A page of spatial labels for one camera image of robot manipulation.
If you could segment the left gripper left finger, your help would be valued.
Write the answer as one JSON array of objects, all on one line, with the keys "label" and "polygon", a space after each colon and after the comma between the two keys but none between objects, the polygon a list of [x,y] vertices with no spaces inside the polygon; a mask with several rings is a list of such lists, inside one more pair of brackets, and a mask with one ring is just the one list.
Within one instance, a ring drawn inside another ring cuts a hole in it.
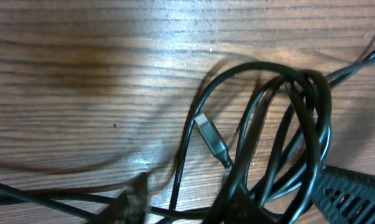
[{"label": "left gripper left finger", "polygon": [[148,176],[142,172],[87,224],[143,224],[148,208]]}]

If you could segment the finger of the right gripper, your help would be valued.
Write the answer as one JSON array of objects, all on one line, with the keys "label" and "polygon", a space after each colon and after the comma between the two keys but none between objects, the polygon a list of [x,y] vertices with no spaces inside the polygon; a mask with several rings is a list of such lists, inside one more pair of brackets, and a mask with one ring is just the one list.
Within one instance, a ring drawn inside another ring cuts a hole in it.
[{"label": "finger of the right gripper", "polygon": [[375,175],[328,166],[320,172],[312,202],[335,224],[375,224]]}]

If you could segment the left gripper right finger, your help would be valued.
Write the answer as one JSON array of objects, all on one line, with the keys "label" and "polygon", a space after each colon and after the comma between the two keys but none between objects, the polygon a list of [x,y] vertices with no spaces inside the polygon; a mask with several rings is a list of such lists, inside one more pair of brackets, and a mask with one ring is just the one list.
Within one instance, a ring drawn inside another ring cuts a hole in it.
[{"label": "left gripper right finger", "polygon": [[205,216],[205,223],[258,223],[276,224],[277,217],[269,217],[256,204],[250,201],[240,186],[229,193],[229,188],[222,187],[213,205]]}]

